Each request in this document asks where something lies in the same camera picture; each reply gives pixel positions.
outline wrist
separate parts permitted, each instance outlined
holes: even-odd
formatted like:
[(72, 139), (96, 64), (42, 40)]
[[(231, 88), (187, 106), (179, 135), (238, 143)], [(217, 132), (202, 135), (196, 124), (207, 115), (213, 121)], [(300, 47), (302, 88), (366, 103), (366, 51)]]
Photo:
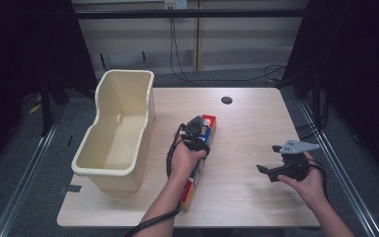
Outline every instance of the wrist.
[(331, 205), (329, 202), (324, 198), (320, 199), (311, 203), (307, 203), (307, 206), (313, 211), (313, 212), (321, 212), (325, 211), (328, 208), (331, 208)]
[(186, 184), (188, 178), (189, 176), (177, 175), (173, 173), (169, 176), (168, 183), (182, 188)]

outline human hand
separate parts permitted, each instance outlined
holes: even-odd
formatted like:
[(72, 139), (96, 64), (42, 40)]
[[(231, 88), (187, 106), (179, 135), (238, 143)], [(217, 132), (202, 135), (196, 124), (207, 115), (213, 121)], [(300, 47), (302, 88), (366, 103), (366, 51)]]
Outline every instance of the human hand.
[(179, 135), (171, 161), (170, 178), (186, 181), (198, 160), (205, 156), (206, 152), (204, 150), (190, 151)]
[[(309, 160), (310, 164), (316, 164), (313, 157), (308, 152), (304, 152), (304, 155)], [(284, 175), (279, 175), (278, 179), (297, 191), (297, 194), (300, 195), (311, 209), (316, 207), (316, 205), (327, 201), (323, 188), (322, 175), (316, 168), (311, 167), (309, 175), (306, 179), (300, 182)]]

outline power outlet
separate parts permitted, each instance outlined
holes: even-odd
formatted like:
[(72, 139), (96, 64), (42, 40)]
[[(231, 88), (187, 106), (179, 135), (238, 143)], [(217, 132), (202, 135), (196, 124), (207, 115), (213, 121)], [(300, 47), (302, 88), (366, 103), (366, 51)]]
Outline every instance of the power outlet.
[(176, 8), (175, 0), (165, 0), (165, 10), (174, 10)]
[(188, 8), (188, 0), (165, 0), (165, 10), (184, 10)]

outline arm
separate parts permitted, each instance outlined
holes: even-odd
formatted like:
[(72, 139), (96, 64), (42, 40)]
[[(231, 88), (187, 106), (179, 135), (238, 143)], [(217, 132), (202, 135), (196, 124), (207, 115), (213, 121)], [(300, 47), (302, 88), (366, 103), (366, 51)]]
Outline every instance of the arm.
[[(313, 157), (305, 152), (307, 159)], [(278, 179), (297, 191), (318, 219), (326, 236), (353, 236), (352, 232), (335, 213), (325, 197), (322, 176), (318, 170), (311, 168), (309, 175), (301, 182), (279, 175)]]
[[(171, 175), (165, 184), (165, 187), (150, 205), (140, 223), (170, 212), (177, 207), (183, 187), (187, 182), (192, 169), (195, 167), (196, 162), (201, 157), (205, 157), (205, 155), (205, 151), (189, 151), (183, 142), (177, 141), (177, 148), (172, 158)], [(175, 217), (169, 218), (139, 231), (134, 236), (172, 236), (174, 221)]]

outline aluminum rail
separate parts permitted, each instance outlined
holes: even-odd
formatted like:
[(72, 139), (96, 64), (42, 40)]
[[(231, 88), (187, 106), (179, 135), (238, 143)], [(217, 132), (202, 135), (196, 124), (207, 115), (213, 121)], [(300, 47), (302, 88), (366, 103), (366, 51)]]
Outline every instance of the aluminum rail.
[(60, 122), (64, 112), (64, 107), (59, 111), (56, 121), (53, 126), (50, 128), (46, 136), (43, 136), (39, 141), (36, 152), (34, 153), (26, 171), (24, 172), (23, 177), (21, 178), (20, 183), (17, 185), (17, 188), (14, 190), (11, 199), (8, 204), (5, 206), (4, 211), (0, 216), (0, 237), (8, 236), (9, 231), (17, 217), (19, 210), (24, 202), (24, 199), (27, 196), (27, 192), (30, 188), (31, 183), (34, 180), (36, 172), (38, 170), (39, 163), (42, 160), (42, 157), (47, 150), (53, 135), (57, 129), (58, 123)]
[(313, 114), (309, 105), (305, 102), (301, 102), (300, 107), (306, 120), (313, 128), (316, 134), (316, 139), (322, 147), (322, 150), (325, 153), (325, 156), (328, 159), (332, 169), (334, 170), (335, 175), (340, 181), (343, 191), (346, 194), (346, 197), (349, 199), (349, 202), (351, 203), (352, 208), (354, 209), (359, 221), (364, 227), (365, 232), (368, 236), (379, 237), (379, 227), (373, 217), (373, 214), (371, 213), (364, 200), (356, 190), (354, 184), (349, 178), (346, 170), (343, 168), (340, 159), (335, 153), (335, 150), (332, 147), (326, 135), (322, 131), (320, 131), (316, 126), (314, 126)]
[(150, 18), (271, 18), (271, 17), (330, 17), (331, 11), (306, 9), (260, 10), (133, 10), (76, 11), (74, 13), (30, 13), (22, 16), (39, 19), (150, 19)]

